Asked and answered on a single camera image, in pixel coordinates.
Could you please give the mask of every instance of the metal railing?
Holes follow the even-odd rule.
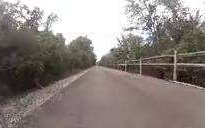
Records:
[[[124,66],[125,71],[127,72],[127,66],[139,66],[139,74],[142,75],[142,67],[143,66],[173,66],[173,81],[177,81],[177,68],[179,66],[184,67],[205,67],[205,63],[178,63],[178,57],[194,57],[194,56],[205,56],[205,51],[198,52],[190,52],[190,53],[179,53],[177,50],[174,50],[173,55],[161,55],[161,56],[153,56],[148,58],[140,58],[139,60],[127,60],[125,63],[117,64],[117,66]],[[154,60],[154,59],[162,59],[162,58],[173,58],[173,63],[144,63],[143,61]]]

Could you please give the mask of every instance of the railing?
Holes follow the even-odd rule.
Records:
[[[174,55],[161,55],[161,56],[153,56],[149,58],[140,58],[139,60],[127,60],[125,63],[117,64],[117,66],[124,66],[125,71],[127,72],[128,65],[136,65],[139,66],[139,74],[142,75],[142,67],[143,66],[173,66],[173,81],[177,81],[177,68],[190,66],[190,67],[205,67],[205,63],[178,63],[178,57],[192,57],[192,56],[205,56],[205,51],[199,52],[191,52],[191,53],[180,53],[174,51]],[[173,58],[173,63],[143,63],[143,61],[161,59],[161,58]]]

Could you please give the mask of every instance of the paved path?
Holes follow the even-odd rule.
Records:
[[[205,128],[205,91],[95,67],[19,127]]]

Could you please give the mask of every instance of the sky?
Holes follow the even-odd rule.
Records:
[[[66,38],[66,44],[78,36],[92,40],[97,60],[117,45],[128,20],[124,14],[125,0],[20,0],[28,6],[37,6],[45,14],[58,15],[52,29]],[[204,10],[205,0],[184,0],[190,8]]]

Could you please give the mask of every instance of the vegetation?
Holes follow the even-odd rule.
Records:
[[[140,57],[205,50],[205,14],[191,10],[181,0],[126,0],[130,34],[118,39],[118,46],[103,56],[100,64]],[[205,57],[179,58],[180,62],[205,62]],[[168,79],[171,67],[145,67],[146,75]],[[181,68],[178,80],[205,87],[205,68]]]
[[[81,36],[66,45],[61,33],[51,31],[57,15],[43,17],[38,7],[0,1],[0,95],[47,86],[95,65],[90,39]]]

